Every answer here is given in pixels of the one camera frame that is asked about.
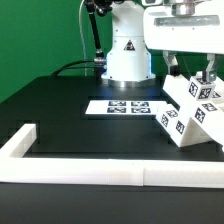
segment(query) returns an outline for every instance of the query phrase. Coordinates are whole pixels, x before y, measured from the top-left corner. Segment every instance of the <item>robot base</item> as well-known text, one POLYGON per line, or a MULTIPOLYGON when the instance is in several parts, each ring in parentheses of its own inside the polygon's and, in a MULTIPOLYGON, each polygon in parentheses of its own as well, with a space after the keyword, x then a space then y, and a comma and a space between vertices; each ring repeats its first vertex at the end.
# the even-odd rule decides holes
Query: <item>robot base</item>
POLYGON ((152 86, 155 84, 155 76, 151 75, 149 79, 142 80, 139 82, 136 81, 117 81, 107 78, 102 78, 102 84, 108 86, 115 86, 119 88, 137 88, 137 87, 146 87, 152 86))

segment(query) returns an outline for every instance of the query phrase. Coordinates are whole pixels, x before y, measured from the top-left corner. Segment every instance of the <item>black cable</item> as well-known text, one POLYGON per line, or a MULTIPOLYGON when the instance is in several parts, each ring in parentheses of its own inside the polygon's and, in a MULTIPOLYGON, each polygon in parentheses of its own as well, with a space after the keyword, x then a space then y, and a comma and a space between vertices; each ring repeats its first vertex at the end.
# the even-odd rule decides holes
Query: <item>black cable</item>
POLYGON ((94 60, 86 59, 86 60, 80 60, 80 61, 75 61, 75 62, 68 63, 68 64, 64 65, 63 67, 59 68, 58 70, 54 71, 50 75, 50 77, 56 77, 56 76, 58 76, 58 74, 60 72, 62 72, 63 70, 66 70, 67 68, 69 68, 69 67, 71 67, 73 65, 84 64, 84 63, 88 63, 88 62, 94 62, 94 60))

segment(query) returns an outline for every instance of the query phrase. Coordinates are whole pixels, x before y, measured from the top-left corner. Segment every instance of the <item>white block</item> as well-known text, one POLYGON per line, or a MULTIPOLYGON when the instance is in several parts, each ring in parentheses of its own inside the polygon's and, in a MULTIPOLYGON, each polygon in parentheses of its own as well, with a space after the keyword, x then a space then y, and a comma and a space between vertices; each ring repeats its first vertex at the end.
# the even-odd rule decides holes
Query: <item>white block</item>
POLYGON ((191 118, 191 107, 181 107, 171 138, 178 147, 211 141, 211 137, 191 118))
POLYGON ((169 133, 169 135, 171 135, 176 124, 177 116, 178 111, 176 108, 172 104, 166 104, 159 107, 156 120, 169 133))
POLYGON ((163 86, 163 90, 179 105, 188 101, 189 95, 187 94, 188 80, 182 76, 167 75, 163 86))
POLYGON ((197 101, 210 100, 214 89, 214 83, 204 82, 200 76, 192 76, 188 85, 189 95, 197 101))
POLYGON ((224 112, 211 101, 200 102, 191 117, 216 142, 224 145, 224 112))

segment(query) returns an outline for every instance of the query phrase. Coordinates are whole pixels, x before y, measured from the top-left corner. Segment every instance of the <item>white plastic housing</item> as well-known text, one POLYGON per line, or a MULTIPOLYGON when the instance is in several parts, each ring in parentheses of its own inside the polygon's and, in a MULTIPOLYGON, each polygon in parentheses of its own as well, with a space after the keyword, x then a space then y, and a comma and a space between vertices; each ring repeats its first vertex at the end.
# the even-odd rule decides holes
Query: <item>white plastic housing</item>
POLYGON ((145 10, 144 37, 148 48, 224 54, 223 0, 196 4, 193 16, 175 17, 177 20, 173 24, 170 23, 172 18, 171 6, 149 7, 145 10), (207 16, 217 16, 218 20, 209 21, 211 17, 207 16))
POLYGON ((107 73, 115 81, 143 81, 151 75, 151 57, 143 38, 144 9, 132 2, 113 4, 113 47, 107 55, 107 73))

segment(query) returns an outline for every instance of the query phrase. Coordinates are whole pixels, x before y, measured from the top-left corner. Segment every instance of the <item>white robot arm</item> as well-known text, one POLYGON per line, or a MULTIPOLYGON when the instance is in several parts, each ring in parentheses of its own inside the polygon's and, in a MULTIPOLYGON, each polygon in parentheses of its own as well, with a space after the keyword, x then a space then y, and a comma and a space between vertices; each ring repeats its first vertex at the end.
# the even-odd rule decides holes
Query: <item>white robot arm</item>
MULTIPOLYGON (((142 1, 151 6, 148 0, 142 1)), ((222 0, 163 0, 144 13, 144 38, 149 49, 164 50, 169 67, 177 68, 175 51, 208 53, 205 81, 216 79, 220 55, 224 54, 222 0)))

